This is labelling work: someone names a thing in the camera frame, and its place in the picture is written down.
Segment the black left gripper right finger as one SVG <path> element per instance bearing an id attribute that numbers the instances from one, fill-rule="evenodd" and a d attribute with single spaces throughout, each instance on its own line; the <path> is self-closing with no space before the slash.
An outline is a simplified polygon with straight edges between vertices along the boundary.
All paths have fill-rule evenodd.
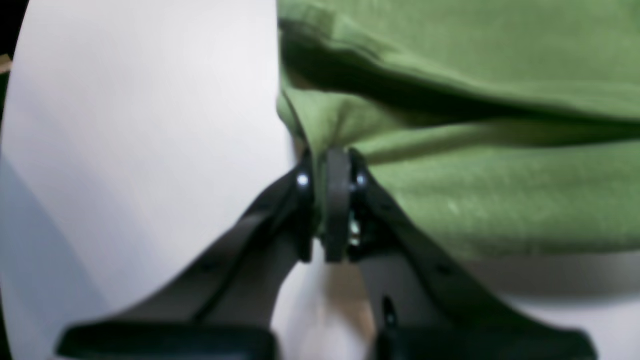
<path id="1" fill-rule="evenodd" d="M 355 264 L 377 331 L 370 360 L 596 360 L 588 335 L 515 310 L 420 231 L 356 150 L 325 157 L 322 243 Z"/>

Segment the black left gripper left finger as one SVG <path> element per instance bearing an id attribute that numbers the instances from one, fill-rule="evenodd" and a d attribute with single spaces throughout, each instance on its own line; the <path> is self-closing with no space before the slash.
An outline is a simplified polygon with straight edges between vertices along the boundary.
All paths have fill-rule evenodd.
<path id="1" fill-rule="evenodd" d="M 64 331 L 69 360 L 278 360 L 281 285 L 313 252 L 310 152 L 176 278 L 113 317 Z"/>

